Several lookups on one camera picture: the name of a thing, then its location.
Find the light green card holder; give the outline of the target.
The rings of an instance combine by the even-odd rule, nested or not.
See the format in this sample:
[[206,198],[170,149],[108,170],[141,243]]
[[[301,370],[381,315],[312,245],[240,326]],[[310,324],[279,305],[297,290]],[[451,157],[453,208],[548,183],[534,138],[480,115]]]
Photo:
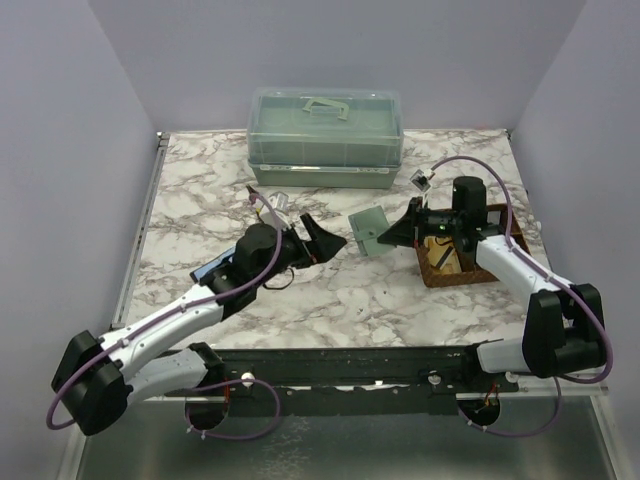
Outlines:
[[378,257],[394,249],[393,245],[378,241],[378,237],[390,227],[381,206],[351,214],[348,220],[362,257]]

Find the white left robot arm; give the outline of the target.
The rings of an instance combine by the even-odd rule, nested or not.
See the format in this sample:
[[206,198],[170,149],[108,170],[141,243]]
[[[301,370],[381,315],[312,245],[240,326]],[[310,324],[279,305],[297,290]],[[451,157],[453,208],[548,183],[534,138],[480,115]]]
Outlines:
[[130,327],[71,338],[51,381],[53,402],[70,423],[92,436],[113,425],[131,404],[175,390],[197,389],[221,362],[203,343],[172,354],[170,347],[251,304],[260,287],[288,269],[332,260],[345,238],[304,214],[303,240],[285,222],[251,225],[234,246],[195,269],[193,286],[169,305]]

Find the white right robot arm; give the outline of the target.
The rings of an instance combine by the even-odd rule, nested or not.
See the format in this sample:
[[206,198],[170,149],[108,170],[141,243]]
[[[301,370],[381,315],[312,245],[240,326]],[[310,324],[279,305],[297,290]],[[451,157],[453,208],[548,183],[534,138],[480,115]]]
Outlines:
[[523,302],[526,316],[521,337],[476,346],[481,371],[549,378],[604,366],[607,344],[598,290],[554,275],[510,233],[510,227],[489,221],[483,181],[460,176],[453,181],[450,209],[434,210],[424,199],[414,197],[378,241],[418,248],[428,237],[448,237],[460,254],[490,272]]

